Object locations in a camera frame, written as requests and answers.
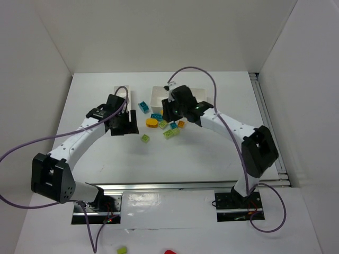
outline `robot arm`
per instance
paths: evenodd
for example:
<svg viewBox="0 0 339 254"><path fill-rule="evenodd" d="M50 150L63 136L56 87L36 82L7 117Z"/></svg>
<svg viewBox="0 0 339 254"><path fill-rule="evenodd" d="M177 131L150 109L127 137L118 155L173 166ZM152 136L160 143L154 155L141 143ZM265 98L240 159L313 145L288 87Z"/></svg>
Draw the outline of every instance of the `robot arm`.
<svg viewBox="0 0 339 254"><path fill-rule="evenodd" d="M139 133L136 112L131 110L131 122L126 107L113 118L108 117L124 103L124 98L109 95L106 104L92 109L77 130L84 131L72 135L60 146L47 155L37 154L32 165L32 191L60 203L85 201L94 209L101 209L106 204L114 204L103 189L88 183L74 181L72 171L87 149L109 130L111 135Z"/></svg>
<svg viewBox="0 0 339 254"><path fill-rule="evenodd" d="M163 119L165 121L177 121L185 117L189 122L213 130L232 141L231 135L218 115L223 118L241 148L246 166L248 189L252 189L260 181L263 173L279 156L271 132L267 127L255 128L240 123L220 112L216 113L210 103L198 103L187 86L179 86L170 90L168 99L162 100L162 103L164 109ZM231 192L233 198L239 202L248 197L244 175L241 176Z"/></svg>

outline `wire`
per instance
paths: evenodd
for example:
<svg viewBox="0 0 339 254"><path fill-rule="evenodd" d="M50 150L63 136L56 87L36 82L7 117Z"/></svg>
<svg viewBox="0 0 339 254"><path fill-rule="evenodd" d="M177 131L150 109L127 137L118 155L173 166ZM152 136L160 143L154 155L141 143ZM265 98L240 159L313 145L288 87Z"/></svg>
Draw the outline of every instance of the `wire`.
<svg viewBox="0 0 339 254"><path fill-rule="evenodd" d="M119 87L117 88L117 90L115 90L114 95L117 95L118 91L119 91L120 89L122 89L123 87L126 88L126 86L119 86Z"/></svg>
<svg viewBox="0 0 339 254"><path fill-rule="evenodd" d="M107 207L107 216L106 216L105 220L107 220L109 215L110 215L110 212L111 212L111 215L113 216L113 211L112 211L112 208L110 208L111 203L108 203L108 204L106 203L105 206Z"/></svg>
<svg viewBox="0 0 339 254"><path fill-rule="evenodd" d="M92 245L92 249L93 249L93 252L96 253L97 252L97 242L98 242L98 239L99 239L99 235L100 235L100 232L101 230L104 228L104 226L114 217L118 216L118 215L115 215L115 216L112 216L112 217L109 217L107 220L105 220L103 222L103 224L100 226L97 234L96 234L96 238L95 238L95 245L94 245L94 241L93 241L93 237L92 237L92 233L91 233L91 227L90 227L90 221L88 219L88 215L87 215L87 212L86 212L86 208L85 208L85 205L83 202L77 202L80 207L82 208L83 212L84 212L84 215L85 215L85 221L86 221L86 226L87 226L87 231L88 231L88 237L90 238L90 242L91 242L91 245Z"/></svg>
<svg viewBox="0 0 339 254"><path fill-rule="evenodd" d="M252 225L255 229L257 229L257 231L260 231L260 232L263 232L263 233L273 233L273 232L278 231L279 229L281 229L282 226L284 226L284 224L285 224L285 222L286 222L286 216L287 216L286 206L285 206L284 201L282 200L282 197L281 197L280 194L276 191L276 189L274 189L272 186L270 186L270 185L268 185L268 184L265 184L265 183L258 183L258 184L256 184L252 189L254 189L255 187L257 187L258 185L264 185L264 186L270 188L271 190L273 190L273 191L276 193L276 195L278 196L278 198L280 199L280 202L281 202L281 204L282 204L282 208L283 208L283 210L284 210L284 217L283 217L282 222L280 223L280 225L279 225L277 228L272 229L272 230L263 230L263 229L260 229L260 228L258 228L256 225L253 224L253 217L254 217L257 213L260 213L260 211L257 211L257 212L255 212L255 213L253 213L253 214L251 215L251 217L249 218L249 222L251 223L251 225Z"/></svg>
<svg viewBox="0 0 339 254"><path fill-rule="evenodd" d="M66 136L70 136L70 135L74 135L74 134L78 134L80 132L83 132L83 131L86 131L88 129L91 129L91 128L94 128L102 123L104 123L105 121L109 120L109 119L112 119L113 117L115 117L117 114L119 114L119 112L123 109L124 105L127 103L128 101L128 90L125 86L119 86L118 89L120 88L123 88L126 90L126 98L124 100L124 102L122 103L122 105L118 108L117 111L115 111L113 114L111 114L109 117L107 117L106 119L103 119L91 126L88 126L88 127L85 127L85 128L82 128L80 130L77 130L77 131L71 131L71 132L67 132L67 133L64 133L64 134L59 134L59 135L53 135L53 136L48 136L48 137L44 137L44 138L39 138L39 139L35 139L35 140L32 140L32 141L29 141L27 143L24 143L24 144L21 144L17 147L14 147L12 149L10 149L9 151L5 152L1 157L0 157L0 163L8 156L10 155L12 152L20 149L20 148L23 148L23 147L26 147L26 146L29 146L30 144L34 144L34 143L38 143L38 142L41 142L41 141L44 141L44 140L49 140L49 139L56 139L56 138L61 138L61 137L66 137ZM45 207L49 207L49 206L53 206L53 205L57 205L58 203L55 202L55 203L51 203L51 204L47 204L47 205L38 205L38 206L24 206L24 205L17 205L17 204L14 204L12 203L11 201L5 199L1 194L0 194L0 199L5 202L6 204L10 205L10 206L14 206L16 208L20 208L20 209L40 209L40 208L45 208Z"/></svg>
<svg viewBox="0 0 339 254"><path fill-rule="evenodd" d="M186 69L195 69L195 70L199 70L199 71L202 71L203 73L205 73L207 76L210 77L210 79L212 80L213 86L214 86L214 99L213 99L213 103L214 103L214 111L215 111L215 113L218 113L218 110L217 110L217 85L216 85L216 82L215 82L215 80L213 79L213 77L212 77L207 71L205 71L204 69L201 69L201 68L199 68L199 67L194 67L194 66L183 67L183 68L177 70L174 74L172 74L171 77L169 78L169 80L168 80L167 83L171 82L172 79L174 78L174 76L177 75L180 71L186 70ZM284 201L282 200L282 197L280 196L280 194L279 194L272 186L270 186L270 185L268 185L268 184L265 184L265 183L258 183L258 184L256 184L256 185L254 185L251 189L248 189L248 176L247 176L247 170L246 170L245 161L244 161L243 155L242 155L242 153L241 153L240 147L239 147L239 145L238 145L238 143L237 143L237 141L236 141L236 139L235 139L235 137L234 137L234 135L233 135L233 133L232 133L232 130L229 128L228 124L225 122L225 120L224 120L219 114L217 114L217 116L218 116L218 118L221 120L221 122L223 123L223 125L225 126L225 128L227 129L227 131L228 131L229 135L231 136L231 138L232 138L232 140L233 140L233 143L234 143L234 145L235 145L235 147L236 147L236 149L237 149L237 152L238 152L240 161L241 161L242 166L243 166L243 171L244 171L244 176L245 176L245 183L246 183L246 193L247 193L247 195L249 195L249 194L250 194L250 193L251 193L258 185L264 185L264 186L267 186L268 188L270 188L271 190L273 190L273 191L276 193L276 195L278 196L278 198L279 198L280 201L281 201L281 204L282 204L282 207L283 207L283 210L284 210L284 217L283 217L283 220L282 220L281 224L280 224L277 228L275 228L275 229L272 229L272 230L262 230L262 229L259 229L257 226L255 226L255 225L253 224L252 219L253 219L253 216L254 216L255 214L257 214L258 212L253 213L253 214L251 215L251 217L249 218L249 221L250 221L251 225L252 225L255 229L257 229L258 231L263 232L263 233L272 233L272 232L275 232L275 231L281 229L282 226L285 224L286 216L287 216L285 203L284 203Z"/></svg>
<svg viewBox="0 0 339 254"><path fill-rule="evenodd" d="M249 210L249 209L251 208L250 203L252 203L252 204L254 205L254 208L255 208L254 211L250 211L250 210ZM248 214L247 214L247 215L251 215L252 213L255 213L256 211L258 211L258 206L257 206L252 200L251 200L250 203L248 204Z"/></svg>

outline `green lego brick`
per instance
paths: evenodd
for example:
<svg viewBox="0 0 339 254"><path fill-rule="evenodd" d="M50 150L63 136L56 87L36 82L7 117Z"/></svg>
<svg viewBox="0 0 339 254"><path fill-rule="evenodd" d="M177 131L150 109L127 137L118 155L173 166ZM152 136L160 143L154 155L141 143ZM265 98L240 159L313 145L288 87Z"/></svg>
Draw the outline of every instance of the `green lego brick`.
<svg viewBox="0 0 339 254"><path fill-rule="evenodd" d="M178 134L180 134L180 130L178 128L174 128L172 129L172 132L175 136L177 136Z"/></svg>
<svg viewBox="0 0 339 254"><path fill-rule="evenodd" d="M127 248L124 246L117 250L117 254L127 254Z"/></svg>
<svg viewBox="0 0 339 254"><path fill-rule="evenodd" d="M147 136L146 134L142 135L141 141L147 143L149 141L149 136Z"/></svg>
<svg viewBox="0 0 339 254"><path fill-rule="evenodd" d="M159 126L161 129L165 129L166 126L168 126L168 123L167 123L165 120L162 120L160 123L158 123L158 126Z"/></svg>
<svg viewBox="0 0 339 254"><path fill-rule="evenodd" d="M170 139L171 137L174 136L174 133L172 130L168 130L164 132L165 139Z"/></svg>

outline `yellow block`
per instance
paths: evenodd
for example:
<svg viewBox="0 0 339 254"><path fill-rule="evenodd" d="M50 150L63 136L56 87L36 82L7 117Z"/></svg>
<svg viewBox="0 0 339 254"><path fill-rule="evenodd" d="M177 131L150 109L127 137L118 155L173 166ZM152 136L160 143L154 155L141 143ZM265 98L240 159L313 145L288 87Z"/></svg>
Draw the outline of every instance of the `yellow block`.
<svg viewBox="0 0 339 254"><path fill-rule="evenodd" d="M146 120L146 126L150 128L157 128L158 127L158 120L154 118L149 118Z"/></svg>

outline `lego brick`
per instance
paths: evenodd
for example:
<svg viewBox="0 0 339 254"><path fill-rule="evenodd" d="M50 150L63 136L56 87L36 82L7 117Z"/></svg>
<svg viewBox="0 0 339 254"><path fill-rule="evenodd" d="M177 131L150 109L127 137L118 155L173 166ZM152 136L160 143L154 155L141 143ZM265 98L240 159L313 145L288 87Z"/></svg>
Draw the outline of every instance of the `lego brick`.
<svg viewBox="0 0 339 254"><path fill-rule="evenodd" d="M183 129L185 127L185 122L184 121L179 121L178 122L178 127Z"/></svg>
<svg viewBox="0 0 339 254"><path fill-rule="evenodd" d="M124 246L117 250L117 254L127 254L127 248Z"/></svg>
<svg viewBox="0 0 339 254"><path fill-rule="evenodd" d="M168 130L164 132L165 139L170 139L171 137L174 136L174 133L172 130Z"/></svg>
<svg viewBox="0 0 339 254"><path fill-rule="evenodd" d="M176 125L176 123L175 123L175 122L173 122L173 123L170 123L169 125L170 125L171 129L175 129L175 128L177 128L177 125Z"/></svg>
<svg viewBox="0 0 339 254"><path fill-rule="evenodd" d="M168 126L168 123L167 123L165 120L162 120L162 121L159 123L159 127L160 127L161 129L165 129L167 126Z"/></svg>
<svg viewBox="0 0 339 254"><path fill-rule="evenodd" d="M149 141L149 136L147 136L146 134L142 135L141 141L147 143Z"/></svg>
<svg viewBox="0 0 339 254"><path fill-rule="evenodd" d="M149 107L147 106L145 102L140 102L138 105L141 111L143 111L145 114L149 112Z"/></svg>
<svg viewBox="0 0 339 254"><path fill-rule="evenodd" d="M179 130L178 128L172 129L172 132L173 132L173 134L174 134L175 136L178 135L178 134L180 134L180 130Z"/></svg>
<svg viewBox="0 0 339 254"><path fill-rule="evenodd" d="M158 127L158 120L154 118L149 118L146 120L146 126L150 128L157 128Z"/></svg>
<svg viewBox="0 0 339 254"><path fill-rule="evenodd" d="M159 122L161 122L163 120L163 116L160 114L152 114L150 115L150 118L154 118L156 120L158 120Z"/></svg>

